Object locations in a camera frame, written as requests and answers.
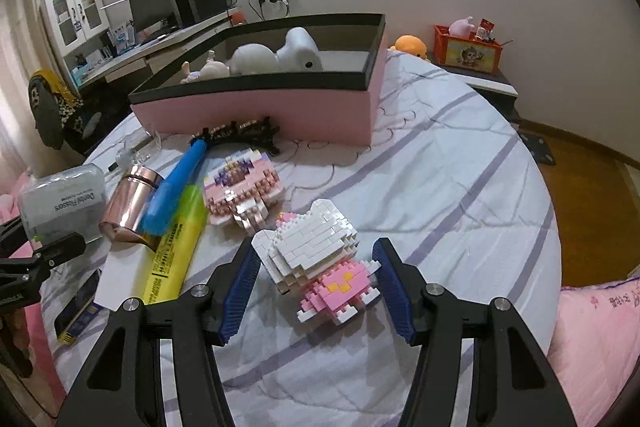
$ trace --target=bed sheet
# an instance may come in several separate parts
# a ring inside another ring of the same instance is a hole
[[[139,126],[130,116],[88,159],[106,171],[122,138]],[[451,74],[410,55],[388,52],[378,120],[370,148],[281,140],[273,163],[286,187],[284,208],[303,212],[328,198],[358,230],[357,257],[370,259],[389,237],[404,261],[462,299],[506,296],[546,352],[561,282],[553,206],[530,153],[509,123]],[[149,166],[167,174],[188,147],[169,137]],[[209,153],[204,176],[233,149]],[[108,181],[113,192],[117,179]],[[206,282],[229,261],[243,233],[207,227],[183,289]],[[100,267],[108,242],[52,274],[42,288],[45,324]],[[394,426],[414,375],[419,348],[395,334],[379,299],[342,327],[299,324],[299,300],[281,296],[261,269],[238,334],[214,348],[238,426]],[[49,330],[68,390],[107,321],[101,312],[71,347]],[[165,409],[180,425],[169,341],[162,344]],[[452,425],[466,425],[471,343],[462,349]]]

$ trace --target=screw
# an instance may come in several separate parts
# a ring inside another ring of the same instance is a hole
[[[498,297],[494,301],[494,306],[498,308],[501,312],[505,312],[511,308],[511,303],[504,297]]]
[[[209,287],[206,284],[198,284],[191,288],[191,295],[194,297],[204,297],[209,293]]]
[[[125,309],[125,311],[127,312],[132,312],[133,310],[137,310],[138,306],[140,306],[140,301],[136,298],[130,298],[127,299],[126,301],[124,301],[122,303],[122,307]]]
[[[444,293],[444,288],[435,282],[430,282],[427,285],[427,293],[429,295],[437,297],[438,295],[442,295]]]

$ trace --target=pink metallic cup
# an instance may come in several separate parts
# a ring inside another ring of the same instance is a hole
[[[152,250],[158,247],[159,237],[146,235],[142,229],[146,206],[163,181],[151,169],[134,165],[124,174],[116,187],[100,222],[100,231],[116,243],[143,243]]]

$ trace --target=pink blanket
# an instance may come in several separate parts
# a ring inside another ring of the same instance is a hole
[[[548,359],[578,427],[594,427],[640,357],[640,279],[563,288]]]

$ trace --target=lego block figure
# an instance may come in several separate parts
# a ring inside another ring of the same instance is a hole
[[[322,312],[344,323],[380,295],[369,280],[380,263],[354,260],[358,233],[330,200],[314,201],[306,214],[280,214],[276,224],[252,245],[281,293],[302,293],[300,322]]]
[[[264,227],[268,207],[283,195],[269,157],[251,149],[227,157],[224,165],[204,179],[204,200],[211,224],[235,221],[249,233]]]

